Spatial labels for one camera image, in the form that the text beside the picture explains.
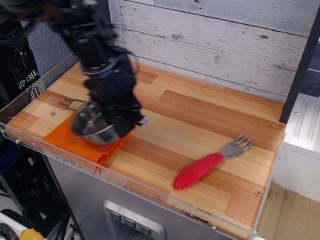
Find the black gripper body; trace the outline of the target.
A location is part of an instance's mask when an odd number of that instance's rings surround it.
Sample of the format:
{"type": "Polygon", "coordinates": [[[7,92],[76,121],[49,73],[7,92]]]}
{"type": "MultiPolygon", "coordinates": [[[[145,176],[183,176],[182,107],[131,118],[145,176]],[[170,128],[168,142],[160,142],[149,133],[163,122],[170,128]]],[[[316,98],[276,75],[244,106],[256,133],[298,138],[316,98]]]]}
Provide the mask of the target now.
{"type": "Polygon", "coordinates": [[[101,106],[109,123],[111,112],[124,115],[140,127],[148,123],[134,95],[136,76],[127,54],[109,58],[107,63],[96,67],[82,65],[82,70],[89,77],[84,85],[89,89],[90,98],[101,106]]]}

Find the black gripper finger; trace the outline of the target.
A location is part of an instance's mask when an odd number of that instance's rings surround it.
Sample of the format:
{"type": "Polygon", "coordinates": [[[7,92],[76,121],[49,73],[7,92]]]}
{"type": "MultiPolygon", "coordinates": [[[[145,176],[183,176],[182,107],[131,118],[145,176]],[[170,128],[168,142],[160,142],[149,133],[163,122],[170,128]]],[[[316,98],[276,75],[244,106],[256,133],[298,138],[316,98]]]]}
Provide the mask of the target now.
{"type": "Polygon", "coordinates": [[[125,137],[135,128],[135,125],[129,119],[127,119],[123,114],[118,112],[111,112],[110,120],[111,123],[114,125],[117,134],[121,138],[125,137]]]}

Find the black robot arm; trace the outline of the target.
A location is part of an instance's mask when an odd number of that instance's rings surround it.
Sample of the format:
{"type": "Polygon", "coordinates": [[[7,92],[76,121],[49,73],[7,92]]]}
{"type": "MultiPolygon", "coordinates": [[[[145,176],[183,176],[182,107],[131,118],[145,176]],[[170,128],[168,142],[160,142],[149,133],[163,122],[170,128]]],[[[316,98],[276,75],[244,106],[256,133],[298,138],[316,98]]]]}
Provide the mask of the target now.
{"type": "Polygon", "coordinates": [[[17,37],[1,39],[2,47],[19,45],[37,23],[50,23],[79,57],[90,99],[72,119],[71,130],[76,136],[108,144],[148,122],[133,93],[136,73],[130,52],[114,45],[106,0],[3,0],[0,14],[28,22],[17,37]]]}

